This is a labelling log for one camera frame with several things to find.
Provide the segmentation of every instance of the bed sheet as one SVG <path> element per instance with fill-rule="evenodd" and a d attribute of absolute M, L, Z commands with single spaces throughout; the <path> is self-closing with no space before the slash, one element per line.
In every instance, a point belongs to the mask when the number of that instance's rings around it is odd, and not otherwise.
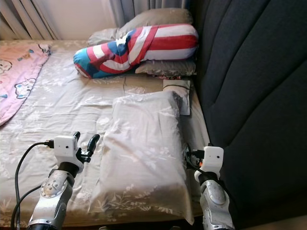
<path fill-rule="evenodd" d="M 37 41 L 1 41 L 0 45 L 31 44 Z M 0 226 L 8 227 L 15 206 L 14 174 L 25 150 L 35 142 L 58 135 L 81 132 L 79 145 L 86 147 L 95 133 L 104 135 L 111 118 L 113 99 L 125 95 L 161 91 L 163 80 L 140 74 L 124 74 L 91 80 L 78 75 L 72 57 L 86 41 L 39 41 L 51 44 L 51 56 L 42 67 L 37 82 L 17 114 L 0 127 Z M 209 142 L 205 122 L 196 93 L 191 94 L 191 115 L 182 116 L 183 137 L 193 149 L 201 149 Z M 90 226 L 110 223 L 163 221 L 178 219 L 166 210 L 154 215 L 106 216 L 91 213 L 89 207 L 93 189 L 98 181 L 102 157 L 99 141 L 92 161 L 77 175 L 72 197 L 68 203 L 65 226 Z M 20 194 L 42 184 L 56 158 L 52 149 L 35 147 L 25 158 L 19 174 Z M 188 172 L 194 214 L 201 214 L 199 185 Z M 21 204 L 22 227 L 30 219 L 38 201 L 38 192 L 30 194 Z"/>

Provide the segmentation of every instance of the pink blanket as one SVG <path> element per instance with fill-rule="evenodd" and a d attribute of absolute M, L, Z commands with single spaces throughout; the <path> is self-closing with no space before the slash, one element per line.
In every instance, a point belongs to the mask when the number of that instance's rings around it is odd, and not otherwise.
<path fill-rule="evenodd" d="M 0 46 L 0 126 L 29 96 L 49 55 L 48 45 Z"/>

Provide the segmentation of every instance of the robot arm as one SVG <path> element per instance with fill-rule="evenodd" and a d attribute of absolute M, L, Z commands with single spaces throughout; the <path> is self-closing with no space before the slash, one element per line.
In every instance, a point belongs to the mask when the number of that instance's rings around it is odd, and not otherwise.
<path fill-rule="evenodd" d="M 57 136 L 50 140 L 54 148 L 58 169 L 52 170 L 41 185 L 40 198 L 29 221 L 28 230 L 60 230 L 66 215 L 66 206 L 72 195 L 74 178 L 83 171 L 83 163 L 90 162 L 100 136 L 95 134 L 87 151 L 77 147 L 80 133 Z"/>
<path fill-rule="evenodd" d="M 197 166 L 191 165 L 191 156 L 198 160 Z M 223 164 L 224 150 L 220 147 L 207 146 L 204 150 L 186 148 L 189 169 L 197 169 L 194 173 L 195 180 L 201 185 L 200 204 L 203 212 L 204 230 L 234 230 L 234 225 L 229 213 L 229 196 L 218 184 L 220 169 Z"/>

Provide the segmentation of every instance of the american flag pillow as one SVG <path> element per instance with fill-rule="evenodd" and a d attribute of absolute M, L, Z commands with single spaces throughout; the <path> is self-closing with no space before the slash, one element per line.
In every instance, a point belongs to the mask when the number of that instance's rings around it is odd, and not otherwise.
<path fill-rule="evenodd" d="M 197 49 L 198 34 L 190 24 L 143 26 L 121 39 L 76 52 L 73 62 L 85 77 L 123 73 L 145 60 L 182 60 Z"/>

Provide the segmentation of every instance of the gray pillow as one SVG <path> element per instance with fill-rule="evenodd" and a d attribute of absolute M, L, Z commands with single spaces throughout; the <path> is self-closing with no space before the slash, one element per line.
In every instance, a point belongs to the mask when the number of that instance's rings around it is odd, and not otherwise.
<path fill-rule="evenodd" d="M 121 28 L 110 28 L 93 33 L 88 39 L 88 45 L 95 46 L 114 41 L 123 37 L 129 31 L 141 26 L 180 23 L 193 23 L 192 15 L 187 9 L 152 9 L 138 14 Z"/>
<path fill-rule="evenodd" d="M 119 29 L 116 34 L 116 39 L 121 38 L 134 28 L 148 25 L 163 25 L 163 24 L 192 24 L 193 18 L 187 9 L 181 8 L 161 8 L 144 11 L 130 22 L 127 22 Z"/>
<path fill-rule="evenodd" d="M 157 61 L 149 60 L 140 64 L 135 73 L 147 73 L 159 76 L 191 76 L 195 74 L 193 60 Z"/>

